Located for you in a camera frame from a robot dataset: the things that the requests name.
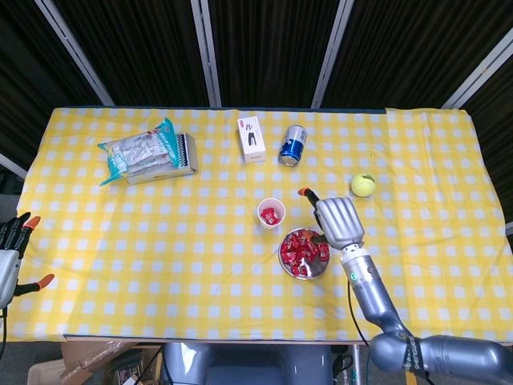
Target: white cup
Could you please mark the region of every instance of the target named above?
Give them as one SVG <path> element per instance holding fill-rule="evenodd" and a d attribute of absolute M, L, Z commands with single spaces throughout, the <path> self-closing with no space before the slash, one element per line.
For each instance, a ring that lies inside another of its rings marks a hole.
<path fill-rule="evenodd" d="M 266 221 L 261 217 L 261 214 L 265 209 L 274 209 L 274 213 L 278 217 L 279 221 L 275 225 L 268 225 Z M 256 209 L 256 215 L 258 216 L 258 219 L 260 220 L 260 224 L 264 229 L 274 229 L 277 226 L 283 222 L 285 219 L 285 206 L 283 203 L 281 203 L 278 199 L 274 198 L 266 198 L 260 204 L 258 205 L 258 209 Z"/>

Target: cable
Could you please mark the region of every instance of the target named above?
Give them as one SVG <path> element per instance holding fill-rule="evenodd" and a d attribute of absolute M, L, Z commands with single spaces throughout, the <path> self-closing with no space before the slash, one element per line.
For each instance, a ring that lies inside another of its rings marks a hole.
<path fill-rule="evenodd" d="M 169 374 L 168 363 L 166 363 L 166 354 L 164 353 L 165 349 L 162 350 L 162 361 L 164 362 L 164 370 L 166 371 L 166 376 L 168 377 L 170 385 L 173 385 L 173 380 L 171 375 Z"/>
<path fill-rule="evenodd" d="M 427 383 L 429 383 L 430 385 L 434 385 L 434 382 L 433 382 L 433 381 L 431 381 L 431 379 L 430 379 L 430 374 L 429 374 L 428 372 L 426 372 L 426 381 L 427 381 Z"/>
<path fill-rule="evenodd" d="M 333 361 L 333 384 L 337 382 L 337 377 L 343 371 L 346 371 L 353 365 L 353 357 L 350 355 L 337 355 Z"/>
<path fill-rule="evenodd" d="M 159 350 L 155 353 L 155 355 L 153 355 L 153 358 L 150 360 L 148 365 L 144 368 L 143 373 L 141 373 L 141 375 L 139 377 L 137 377 L 137 380 L 135 381 L 134 385 L 137 385 L 138 383 L 141 382 L 141 379 L 146 374 L 146 371 L 150 368 L 151 364 L 156 359 L 157 355 L 160 353 L 160 351 L 162 350 L 163 347 L 164 347 L 164 345 L 160 345 Z"/>
<path fill-rule="evenodd" d="M 347 299 L 349 301 L 349 311 L 351 312 L 351 318 L 353 319 L 354 325 L 356 326 L 356 330 L 358 330 L 358 334 L 360 335 L 360 338 L 362 339 L 362 341 L 367 346 L 369 346 L 369 343 L 367 342 L 366 338 L 363 336 L 363 333 L 360 330 L 360 327 L 358 326 L 358 322 L 356 322 L 356 318 L 354 317 L 353 306 L 351 305 L 351 285 L 349 284 L 349 279 L 347 280 Z"/>
<path fill-rule="evenodd" d="M 2 338 L 2 349 L 0 350 L 0 359 L 2 359 L 3 351 L 6 349 L 7 343 L 7 306 L 2 309 L 3 318 L 3 338 Z"/>

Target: orange fingertip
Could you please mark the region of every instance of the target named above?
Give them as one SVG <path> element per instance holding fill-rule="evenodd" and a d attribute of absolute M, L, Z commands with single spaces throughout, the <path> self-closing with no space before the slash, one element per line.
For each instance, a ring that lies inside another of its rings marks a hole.
<path fill-rule="evenodd" d="M 34 230 L 35 226 L 37 226 L 39 224 L 39 221 L 41 221 L 41 217 L 33 217 L 30 220 L 28 220 L 27 222 L 25 222 L 23 227 L 28 227 L 28 228 Z"/>
<path fill-rule="evenodd" d="M 45 287 L 47 287 L 48 285 L 50 285 L 50 282 L 52 282 L 52 280 L 54 279 L 55 275 L 54 274 L 48 274 L 48 275 L 45 275 L 41 281 L 38 282 L 38 285 L 39 285 L 39 289 L 44 289 Z"/>
<path fill-rule="evenodd" d="M 308 187 L 300 188 L 299 190 L 297 190 L 297 193 L 299 195 L 301 195 L 302 197 L 304 197 L 306 195 L 306 190 L 308 190 L 308 189 L 309 189 Z"/>

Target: red candy wrapper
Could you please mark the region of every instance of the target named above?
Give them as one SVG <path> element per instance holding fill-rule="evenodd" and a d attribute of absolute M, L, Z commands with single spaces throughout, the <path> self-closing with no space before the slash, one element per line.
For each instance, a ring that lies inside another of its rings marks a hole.
<path fill-rule="evenodd" d="M 299 276 L 299 267 L 297 266 L 292 266 L 290 268 L 290 271 L 292 272 L 292 274 L 294 275 L 294 277 L 298 277 Z"/>
<path fill-rule="evenodd" d="M 287 265 L 293 265 L 297 259 L 297 253 L 295 251 L 286 251 L 281 254 L 283 257 L 283 263 Z"/>
<path fill-rule="evenodd" d="M 321 251 L 319 253 L 319 259 L 321 260 L 321 262 L 327 262 L 329 261 L 329 252 L 326 253 L 325 251 Z"/>
<path fill-rule="evenodd" d="M 290 266 L 294 277 L 308 277 L 305 264 L 312 265 L 316 258 L 321 262 L 329 261 L 329 247 L 326 244 L 314 245 L 309 241 L 310 235 L 318 235 L 314 231 L 298 230 L 289 235 L 281 244 L 281 260 Z"/>
<path fill-rule="evenodd" d="M 297 237 L 296 234 L 292 234 L 291 236 L 291 242 L 292 242 L 292 247 L 294 249 L 297 249 L 299 247 L 299 238 Z"/>
<path fill-rule="evenodd" d="M 275 225 L 277 223 L 280 223 L 280 218 L 278 218 L 278 216 L 274 212 L 274 208 L 272 207 L 263 210 L 260 216 L 268 225 Z"/>
<path fill-rule="evenodd" d="M 306 260 L 310 263 L 312 263 L 315 260 L 316 254 L 312 253 L 311 251 L 306 252 Z"/>

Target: small product box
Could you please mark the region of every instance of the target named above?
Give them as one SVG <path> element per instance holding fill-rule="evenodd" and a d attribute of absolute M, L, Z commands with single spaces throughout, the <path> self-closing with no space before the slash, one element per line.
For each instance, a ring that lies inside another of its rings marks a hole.
<path fill-rule="evenodd" d="M 260 162 L 265 160 L 265 145 L 258 118 L 250 116 L 237 120 L 240 142 L 246 163 Z"/>

